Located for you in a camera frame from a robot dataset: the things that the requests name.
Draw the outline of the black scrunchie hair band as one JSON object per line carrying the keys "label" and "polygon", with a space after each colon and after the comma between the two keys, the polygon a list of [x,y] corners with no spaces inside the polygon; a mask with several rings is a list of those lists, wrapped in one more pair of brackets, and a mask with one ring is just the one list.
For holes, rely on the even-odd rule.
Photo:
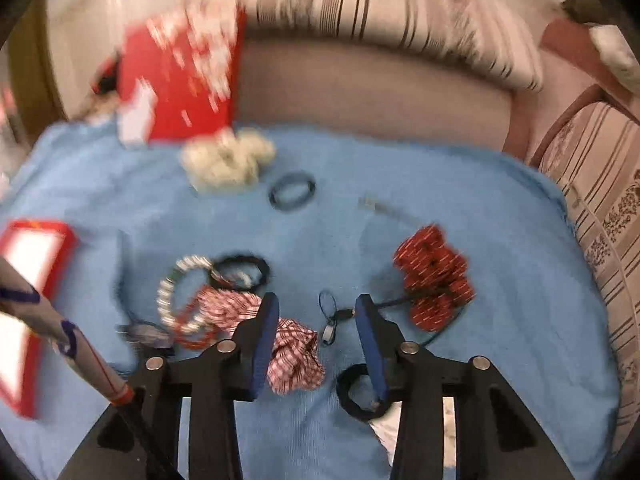
{"label": "black scrunchie hair band", "polygon": [[258,292],[271,278],[271,269],[264,258],[237,254],[213,261],[208,284],[213,288],[235,292]]}

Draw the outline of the blue strap wristwatch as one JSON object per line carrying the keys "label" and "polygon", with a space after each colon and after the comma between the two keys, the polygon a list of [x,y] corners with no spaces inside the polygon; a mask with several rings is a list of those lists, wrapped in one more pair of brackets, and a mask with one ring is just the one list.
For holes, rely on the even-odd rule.
{"label": "blue strap wristwatch", "polygon": [[138,358],[162,356],[165,359],[175,355],[174,338],[162,326],[140,318],[130,306],[127,292],[127,278],[130,275],[130,251],[127,235],[116,230],[119,250],[118,278],[116,281],[116,297],[119,311],[126,320],[116,328],[120,338],[129,344]]}

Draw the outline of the red white checkered scrunchie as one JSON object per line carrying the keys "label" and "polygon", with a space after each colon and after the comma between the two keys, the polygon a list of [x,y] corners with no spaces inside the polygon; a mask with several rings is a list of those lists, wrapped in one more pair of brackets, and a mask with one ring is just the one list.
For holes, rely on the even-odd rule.
{"label": "red white checkered scrunchie", "polygon": [[[196,295],[202,317],[224,335],[232,336],[241,322],[254,318],[262,298],[250,292],[204,285]],[[267,378],[273,393],[319,388],[326,370],[319,358],[318,333],[292,318],[279,318]]]}

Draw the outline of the blue towel cloth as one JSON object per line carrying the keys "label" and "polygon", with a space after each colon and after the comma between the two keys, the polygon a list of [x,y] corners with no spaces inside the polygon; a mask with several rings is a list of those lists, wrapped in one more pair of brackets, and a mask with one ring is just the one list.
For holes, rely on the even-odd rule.
{"label": "blue towel cloth", "polygon": [[[472,148],[366,142],[274,127],[277,158],[242,193],[198,194],[176,148],[125,148],[112,122],[49,129],[1,201],[3,221],[53,219],[78,237],[55,305],[104,359],[130,370],[118,336],[116,230],[127,235],[127,292],[157,321],[157,285],[177,259],[254,254],[286,318],[322,330],[323,289],[339,307],[401,295],[396,248],[436,223],[465,256],[473,301],[431,352],[498,367],[578,479],[611,445],[620,397],[608,316],[560,190],[509,157]],[[398,216],[358,205],[370,196]]]}

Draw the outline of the cream fluffy scrunchie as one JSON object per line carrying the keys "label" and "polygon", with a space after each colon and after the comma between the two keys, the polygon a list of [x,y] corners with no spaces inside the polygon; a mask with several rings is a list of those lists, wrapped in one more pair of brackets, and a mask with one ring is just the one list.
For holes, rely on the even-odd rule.
{"label": "cream fluffy scrunchie", "polygon": [[231,128],[218,136],[198,136],[180,153],[186,177],[199,193],[249,188],[277,155],[274,144],[255,128]]}

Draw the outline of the striped cushion right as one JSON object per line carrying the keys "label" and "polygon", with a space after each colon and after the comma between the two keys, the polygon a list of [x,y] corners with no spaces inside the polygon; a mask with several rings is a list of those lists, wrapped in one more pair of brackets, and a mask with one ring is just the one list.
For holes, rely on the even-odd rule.
{"label": "striped cushion right", "polygon": [[561,188],[608,312],[622,395],[617,453],[639,418],[639,115],[594,84],[552,124],[528,163]]}

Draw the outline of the small keyring charm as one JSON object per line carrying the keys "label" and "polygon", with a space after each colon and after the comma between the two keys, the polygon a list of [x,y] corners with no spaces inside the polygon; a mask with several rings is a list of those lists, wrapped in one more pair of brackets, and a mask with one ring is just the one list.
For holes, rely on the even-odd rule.
{"label": "small keyring charm", "polygon": [[318,295],[318,307],[326,320],[321,333],[321,343],[325,347],[332,346],[335,341],[337,327],[354,317],[353,307],[339,307],[333,292],[323,289]]}

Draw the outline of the silver hair clip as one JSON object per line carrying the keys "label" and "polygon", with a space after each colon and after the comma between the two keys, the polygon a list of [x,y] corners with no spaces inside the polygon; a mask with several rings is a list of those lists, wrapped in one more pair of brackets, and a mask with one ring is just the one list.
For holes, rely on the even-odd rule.
{"label": "silver hair clip", "polygon": [[388,216],[398,216],[399,212],[396,208],[389,204],[384,204],[370,196],[361,196],[358,205],[362,208],[370,209],[377,214],[387,214]]}

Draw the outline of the red jewelry tray box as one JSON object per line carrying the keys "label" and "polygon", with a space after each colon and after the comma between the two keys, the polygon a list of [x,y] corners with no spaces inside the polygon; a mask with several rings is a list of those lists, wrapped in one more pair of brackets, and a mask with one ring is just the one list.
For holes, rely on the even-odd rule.
{"label": "red jewelry tray box", "polygon": [[14,220],[1,233],[1,399],[18,416],[36,417],[40,334],[32,309],[52,300],[76,236],[53,220]]}

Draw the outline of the red box lid with flowers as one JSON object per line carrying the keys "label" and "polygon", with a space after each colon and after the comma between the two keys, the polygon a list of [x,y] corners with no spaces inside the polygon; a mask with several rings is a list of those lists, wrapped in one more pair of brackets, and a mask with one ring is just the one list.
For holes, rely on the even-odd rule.
{"label": "red box lid with flowers", "polygon": [[229,130],[244,25],[236,3],[213,2],[129,27],[117,73],[119,141],[183,143]]}

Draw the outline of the white fluffy scrunchie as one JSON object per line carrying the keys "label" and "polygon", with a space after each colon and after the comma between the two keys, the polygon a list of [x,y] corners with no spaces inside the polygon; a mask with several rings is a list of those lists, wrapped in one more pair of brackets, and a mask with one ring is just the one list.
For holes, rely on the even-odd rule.
{"label": "white fluffy scrunchie", "polygon": [[[401,405],[401,402],[393,403],[382,417],[369,422],[369,426],[386,449],[390,464],[394,461]],[[454,468],[457,466],[457,425],[454,398],[452,396],[444,396],[442,398],[442,414],[444,414],[444,468]]]}

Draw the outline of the striped pillow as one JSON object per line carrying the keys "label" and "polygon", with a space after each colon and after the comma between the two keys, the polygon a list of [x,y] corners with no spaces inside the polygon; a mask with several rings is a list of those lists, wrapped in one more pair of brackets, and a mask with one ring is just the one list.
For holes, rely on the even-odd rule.
{"label": "striped pillow", "polygon": [[[220,0],[186,0],[206,4]],[[250,27],[406,50],[463,64],[511,90],[544,84],[526,21],[504,0],[224,0],[239,3]]]}

